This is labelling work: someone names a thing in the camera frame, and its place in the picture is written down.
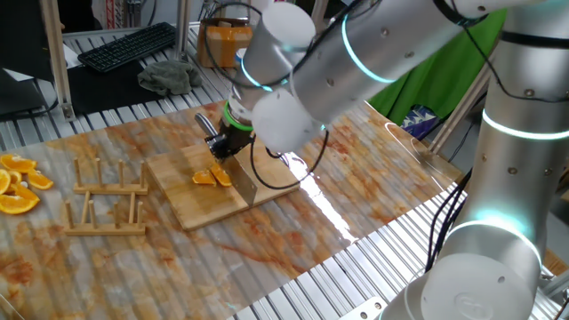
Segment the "marble-patterned table surface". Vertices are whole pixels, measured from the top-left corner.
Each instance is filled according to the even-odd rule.
[[[26,319],[225,319],[358,238],[446,189],[460,172],[368,105],[330,127],[324,159],[301,189],[211,226],[184,232],[150,175],[145,236],[65,236],[63,201],[80,220],[73,158],[84,181],[138,180],[140,160],[204,143],[196,112],[221,102],[35,144],[10,152],[38,161],[54,188],[22,215],[0,214],[0,293]],[[286,156],[301,177],[322,137]],[[100,223],[127,196],[94,196]],[[18,318],[0,300],[8,317]]]

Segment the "cable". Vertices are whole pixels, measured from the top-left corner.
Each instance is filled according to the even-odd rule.
[[[456,155],[459,154],[459,151],[461,151],[462,146],[464,145],[464,142],[466,141],[467,137],[469,136],[470,133],[470,129],[472,129],[472,127],[474,126],[474,121],[472,121],[470,123],[470,127],[469,129],[466,131],[466,133],[464,134],[464,137],[462,137],[462,141],[459,144],[459,146],[454,150],[453,155],[448,159],[448,162],[452,162],[452,160],[456,157]]]
[[[275,186],[271,186],[269,185],[267,182],[265,182],[265,180],[263,180],[260,176],[259,173],[257,172],[257,169],[255,168],[255,162],[253,161],[253,151],[254,151],[254,147],[255,147],[255,140],[257,138],[257,135],[253,135],[252,136],[252,140],[251,140],[251,154],[250,154],[250,161],[251,161],[251,168],[252,168],[252,172],[255,174],[255,177],[257,178],[257,180],[265,187],[273,189],[273,190],[283,190],[283,189],[288,189],[288,188],[292,188],[298,184],[300,184],[303,180],[305,180],[306,178],[308,178],[312,172],[314,172],[314,170],[318,167],[318,164],[320,164],[320,161],[322,160],[322,157],[324,156],[324,152],[326,150],[326,145],[328,144],[328,138],[330,137],[330,132],[328,130],[326,130],[326,135],[324,136],[324,144],[322,145],[322,149],[320,150],[320,154],[318,155],[317,160],[314,162],[314,164],[312,165],[312,168],[310,168],[310,170],[306,173],[306,175],[294,182],[291,183],[287,186],[282,186],[282,187],[275,187]]]
[[[454,210],[454,206],[458,203],[462,191],[464,191],[464,188],[468,184],[471,176],[472,176],[472,169],[470,169],[470,171],[464,176],[464,178],[462,178],[461,182],[459,182],[459,184],[454,188],[451,194],[448,195],[448,197],[443,201],[443,203],[440,205],[437,212],[435,213],[435,216],[433,217],[433,221],[431,222],[430,225],[429,251],[427,253],[427,265],[425,266],[425,273],[427,273],[429,270],[431,270],[431,268],[433,268],[433,265],[435,264],[435,259],[437,258],[437,255],[440,253],[440,250],[442,249],[443,242],[446,238],[446,233],[448,232],[451,226],[449,221],[453,223],[453,221],[456,220],[456,217],[458,217],[458,213],[460,213],[460,210],[462,209],[464,202],[466,202],[466,200],[462,202],[462,204],[460,204],[459,207],[457,208],[457,211]],[[449,207],[448,213],[446,214],[445,220],[438,234],[438,239],[435,248],[433,249],[432,246],[435,237],[435,225],[437,224],[438,216],[441,214],[446,205],[453,199],[453,197],[455,197],[454,201]]]
[[[557,313],[557,316],[555,316],[553,318],[553,320],[559,320],[561,319],[561,315],[563,314],[563,311],[565,311],[565,309],[567,308],[567,303],[569,303],[569,298],[567,300],[565,300],[565,303],[563,304],[563,306],[561,306],[561,309],[559,309],[559,312]]]
[[[454,0],[451,0],[451,3],[453,4],[453,10],[457,13],[460,14],[461,13],[458,11],[458,8],[456,7],[456,3],[454,2]],[[504,84],[502,83],[500,76],[498,76],[498,72],[496,71],[496,69],[494,68],[494,65],[492,64],[492,62],[490,62],[490,60],[488,59],[488,57],[486,56],[486,54],[484,53],[484,51],[480,48],[480,45],[478,45],[478,42],[474,39],[474,37],[472,36],[472,34],[470,33],[470,30],[468,28],[466,28],[464,25],[461,25],[461,27],[464,29],[464,32],[466,32],[467,36],[470,39],[470,42],[477,48],[478,53],[480,53],[480,55],[482,56],[482,58],[484,58],[485,63],[488,65],[488,68],[490,68],[490,70],[492,71],[494,77],[496,78],[496,83],[500,86],[500,89],[510,98],[513,99],[520,99],[520,100],[535,100],[535,101],[541,101],[541,102],[546,102],[546,103],[559,103],[559,102],[565,102],[565,101],[569,101],[569,98],[563,98],[563,99],[559,99],[559,100],[549,100],[549,99],[543,99],[543,98],[534,98],[534,97],[520,97],[520,96],[516,96],[514,94],[511,94],[508,92],[508,90],[506,90],[506,87],[504,87]]]
[[[302,59],[299,61],[299,63],[296,64],[296,66],[294,66],[293,68],[293,72],[298,71],[303,65],[304,63],[309,59],[309,57],[311,56],[311,54],[317,49],[317,47],[322,43],[323,39],[326,38],[326,36],[333,30],[335,29],[337,26],[339,26],[342,21],[343,18],[346,14],[350,13],[352,10],[354,10],[355,8],[357,8],[364,0],[354,0],[351,4],[347,5],[339,14],[339,18],[334,20],[333,23],[328,26],[328,28],[326,28],[319,37],[316,38],[316,40],[313,41],[312,45],[309,46],[309,48],[306,51],[306,54],[304,55],[304,57],[302,57]],[[258,13],[259,15],[262,15],[262,13],[259,11],[259,9],[255,8],[254,6],[250,5],[250,4],[245,4],[245,3],[239,3],[239,2],[229,2],[229,3],[225,3],[220,5],[219,7],[215,8],[212,12],[209,13],[209,15],[207,16],[209,19],[213,18],[213,16],[220,10],[227,8],[229,6],[244,6],[246,8],[249,8],[253,11],[255,11],[256,13]],[[291,73],[287,73],[284,76],[281,76],[280,78],[274,80],[274,81],[270,81],[266,84],[259,84],[259,85],[255,85],[255,84],[244,84],[239,82],[238,80],[236,80],[234,77],[232,77],[225,69],[221,68],[217,62],[215,61],[215,59],[213,58],[213,54],[212,54],[212,49],[210,48],[210,45],[208,44],[207,41],[207,24],[204,24],[204,47],[205,47],[205,51],[207,53],[208,58],[212,61],[213,67],[226,79],[228,79],[233,85],[236,86],[240,86],[242,88],[246,88],[246,89],[261,89],[264,86],[274,86],[274,85],[278,85],[281,84],[284,80],[288,79],[288,77],[291,75]]]
[[[265,147],[265,150],[267,150],[268,156],[272,157],[273,159],[280,159],[281,156],[283,156],[282,154],[279,153],[276,154],[272,153],[267,147]]]
[[[152,6],[152,14],[150,14],[150,20],[148,21],[147,27],[152,26],[152,22],[154,22],[154,16],[156,14],[157,2],[158,2],[158,0],[154,0],[154,5]]]
[[[54,110],[57,106],[59,105],[59,101],[57,98],[55,98],[55,101],[53,102],[53,104],[47,108],[46,110],[42,110],[42,111],[38,111],[38,112],[33,112],[33,113],[29,113],[27,115],[6,115],[6,116],[2,116],[0,117],[0,121],[5,121],[5,120],[24,120],[24,119],[32,119],[32,118],[36,118],[39,116],[43,116],[46,113]]]
[[[370,5],[369,8],[363,10],[362,12],[360,12],[360,13],[358,13],[358,14],[356,14],[356,15],[349,16],[349,20],[357,19],[357,18],[363,16],[364,14],[368,13],[371,9],[373,9],[376,5],[380,4],[381,1],[383,1],[383,0],[375,0],[375,3],[373,3],[372,5]]]

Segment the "orange slice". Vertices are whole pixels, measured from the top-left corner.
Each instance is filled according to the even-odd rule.
[[[209,170],[203,170],[201,172],[196,172],[196,174],[194,174],[194,177],[192,178],[192,180],[196,184],[212,185],[212,186],[217,185],[215,178],[212,176],[212,173]]]
[[[10,171],[8,171],[8,173],[10,173],[10,183],[11,184],[21,182],[21,173],[16,172],[14,170],[10,170]]]
[[[0,195],[3,195],[8,187],[10,187],[10,173],[4,169],[0,169]]]
[[[29,184],[38,189],[47,190],[48,188],[51,188],[53,186],[53,181],[47,179],[47,177],[45,177],[38,170],[30,170],[28,172],[28,179],[29,179]]]
[[[27,200],[39,201],[39,197],[36,196],[36,194],[32,190],[22,186],[19,183],[11,184],[10,187],[8,188],[8,191],[13,193],[16,196],[21,196]]]
[[[214,164],[211,172],[215,179],[223,186],[223,187],[231,187],[231,178],[229,177],[228,173],[221,168],[220,164]]]
[[[17,172],[28,172],[32,169],[36,169],[37,161],[24,159],[18,155],[3,155],[0,156],[0,163],[9,170],[14,170]]]
[[[21,196],[0,195],[0,211],[9,214],[20,214],[30,211],[39,200],[24,199]]]

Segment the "keyboard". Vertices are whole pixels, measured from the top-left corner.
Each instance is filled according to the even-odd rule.
[[[108,72],[125,63],[174,44],[176,28],[166,22],[144,28],[109,44],[79,54],[79,61],[99,72]]]

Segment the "orange container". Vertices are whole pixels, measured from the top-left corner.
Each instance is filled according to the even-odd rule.
[[[204,44],[204,25],[207,24],[207,43],[212,56],[222,68],[233,68],[235,52],[251,42],[252,30],[240,19],[214,18],[202,20],[197,37],[197,60],[206,68],[213,68]]]

